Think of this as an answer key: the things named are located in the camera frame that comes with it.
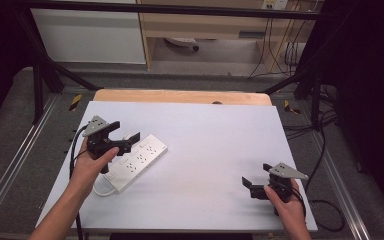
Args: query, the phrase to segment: person's right hand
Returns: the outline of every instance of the person's right hand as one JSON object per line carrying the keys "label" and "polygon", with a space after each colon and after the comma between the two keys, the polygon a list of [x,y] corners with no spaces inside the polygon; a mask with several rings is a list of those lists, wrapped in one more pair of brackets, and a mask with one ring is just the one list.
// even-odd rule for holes
{"label": "person's right hand", "polygon": [[[299,191],[298,184],[291,179],[292,187]],[[277,193],[269,186],[264,186],[270,202],[274,205],[279,213],[283,228],[292,240],[295,239],[311,239],[310,233],[305,224],[304,211],[301,202],[294,195],[291,196],[289,202],[284,203]]]}

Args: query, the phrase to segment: black metal frame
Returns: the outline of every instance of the black metal frame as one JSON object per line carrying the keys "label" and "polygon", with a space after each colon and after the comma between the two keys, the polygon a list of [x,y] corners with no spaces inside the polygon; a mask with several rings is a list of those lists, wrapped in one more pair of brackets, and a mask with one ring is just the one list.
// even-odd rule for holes
{"label": "black metal frame", "polygon": [[[333,21],[337,15],[317,12],[294,12],[294,11],[273,11],[240,8],[220,7],[196,7],[196,6],[172,6],[172,5],[148,5],[148,4],[124,4],[124,3],[96,3],[96,2],[70,2],[70,1],[46,1],[46,0],[8,0],[11,4],[12,14],[17,19],[19,26],[24,31],[27,39],[34,50],[34,81],[35,81],[35,120],[36,122],[43,113],[43,92],[42,79],[45,80],[51,92],[61,92],[64,86],[57,74],[65,75],[71,80],[79,83],[89,90],[98,90],[101,87],[95,86],[86,80],[76,76],[66,68],[53,61],[47,54],[41,41],[40,35],[34,31],[31,23],[26,17],[26,12],[31,8],[36,9],[58,9],[77,11],[104,11],[104,12],[136,12],[136,13],[161,13],[161,14],[187,14],[187,15],[208,15],[208,16],[232,16],[252,18],[275,18],[275,19],[301,19],[317,21]],[[300,81],[311,73],[309,68],[298,69],[294,76],[285,81],[262,91],[272,94],[284,86]]]}

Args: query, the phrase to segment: white table surface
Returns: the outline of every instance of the white table surface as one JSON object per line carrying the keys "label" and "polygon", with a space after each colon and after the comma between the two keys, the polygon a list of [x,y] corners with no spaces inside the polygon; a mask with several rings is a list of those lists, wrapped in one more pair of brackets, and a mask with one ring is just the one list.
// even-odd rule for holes
{"label": "white table surface", "polygon": [[[241,177],[267,184],[263,163],[295,168],[276,107],[182,103],[89,103],[79,128],[94,115],[141,139],[155,135],[168,152],[122,193],[91,193],[80,210],[82,227],[94,231],[265,232],[282,230],[273,206],[251,199]],[[83,138],[77,143],[79,151]],[[38,223],[68,183],[64,161]],[[108,184],[98,177],[98,187]],[[307,227],[317,230],[305,193]]]}

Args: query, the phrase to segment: power strip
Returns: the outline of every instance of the power strip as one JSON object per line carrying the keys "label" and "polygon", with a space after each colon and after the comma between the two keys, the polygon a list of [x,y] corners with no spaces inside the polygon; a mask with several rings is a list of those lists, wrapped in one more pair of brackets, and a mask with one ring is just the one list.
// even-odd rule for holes
{"label": "power strip", "polygon": [[122,192],[165,152],[167,146],[150,134],[133,147],[130,153],[125,153],[112,164],[104,177],[117,191]]}

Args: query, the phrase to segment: gray carpet floor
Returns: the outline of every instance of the gray carpet floor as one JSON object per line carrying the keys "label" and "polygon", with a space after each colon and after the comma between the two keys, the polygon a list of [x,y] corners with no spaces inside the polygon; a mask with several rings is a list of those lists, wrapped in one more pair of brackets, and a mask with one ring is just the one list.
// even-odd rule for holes
{"label": "gray carpet floor", "polygon": [[[180,50],[173,48],[171,50],[160,49],[158,51]],[[244,52],[243,49],[238,49],[238,51],[241,54]],[[165,61],[178,61],[177,58],[164,58],[164,54],[157,56],[159,56],[157,57],[159,60],[157,65],[169,65]],[[105,86],[106,88],[243,92],[263,90],[280,80],[279,77],[254,79],[242,77],[247,75],[244,72],[248,73],[248,69],[253,69],[251,66],[255,67],[255,63],[258,62],[258,56],[254,56],[252,59],[251,64],[243,64],[243,66],[249,64],[246,67],[246,71],[239,73],[240,71],[238,70],[237,74],[232,74],[229,71],[223,71],[213,76],[207,76],[205,72],[197,75],[179,74],[178,72],[184,66],[180,66],[181,63],[177,63],[178,65],[173,65],[172,72],[156,68],[148,72],[124,73],[122,75],[119,73],[99,72],[82,72],[79,75],[92,83]],[[226,62],[219,59],[211,61]],[[94,92],[78,89],[76,84],[65,78],[63,81],[68,86],[67,91],[58,96],[56,105],[45,127],[0,206],[0,233],[29,234],[34,229],[41,211],[40,206],[46,201],[66,155],[65,151],[70,146],[69,139],[74,137],[73,130],[78,127],[87,102],[93,98]],[[293,108],[309,104],[309,101],[303,101],[301,105],[294,101],[291,95],[293,89],[294,86],[292,85],[283,89],[281,93],[273,94],[271,96],[272,101],[278,108],[283,125],[305,125],[307,122],[302,114],[284,111],[285,99],[290,101]],[[73,97],[79,92],[83,96],[76,111],[68,111]],[[329,106],[323,105],[323,108],[326,110]],[[14,78],[14,86],[0,110],[0,178],[31,128],[33,113],[32,74],[29,71],[20,72]],[[334,159],[341,177],[346,182],[347,188],[371,238],[384,239],[384,197],[381,191],[370,175],[361,174],[357,171],[355,159],[347,140],[343,136],[341,127],[331,124],[325,128],[325,132],[329,153]],[[290,140],[289,146],[298,170],[309,174],[320,155],[312,135],[308,133]],[[339,206],[323,165],[319,168],[311,183],[308,196],[310,199],[328,200]],[[332,208],[325,205],[316,205],[312,211],[319,222],[331,227],[340,225],[340,218]],[[284,235],[283,233],[278,233],[278,236],[281,238]],[[312,233],[312,236],[315,239],[354,239],[348,224],[345,225],[343,230],[338,232],[330,232],[320,228],[318,232]],[[268,238],[264,234],[257,237],[262,239]]]}

